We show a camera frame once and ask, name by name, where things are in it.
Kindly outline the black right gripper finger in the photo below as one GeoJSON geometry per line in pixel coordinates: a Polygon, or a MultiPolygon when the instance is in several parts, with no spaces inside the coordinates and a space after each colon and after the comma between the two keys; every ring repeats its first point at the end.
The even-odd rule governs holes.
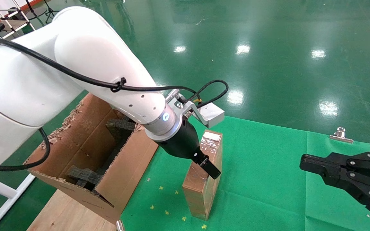
{"type": "Polygon", "coordinates": [[[349,170],[325,170],[320,173],[326,185],[346,191],[370,211],[370,173],[349,170]]]}
{"type": "Polygon", "coordinates": [[[340,170],[341,168],[370,175],[370,151],[352,156],[335,152],[327,157],[304,154],[300,161],[300,169],[319,175],[327,175],[328,170],[340,170]]]}

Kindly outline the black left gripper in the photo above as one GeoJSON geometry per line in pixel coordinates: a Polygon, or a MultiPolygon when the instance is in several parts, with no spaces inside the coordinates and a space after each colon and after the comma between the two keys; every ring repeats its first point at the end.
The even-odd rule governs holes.
{"type": "Polygon", "coordinates": [[[166,141],[158,141],[157,144],[171,156],[191,159],[212,179],[220,177],[221,171],[210,161],[210,157],[201,151],[197,132],[185,116],[182,117],[176,134],[166,141]]]}

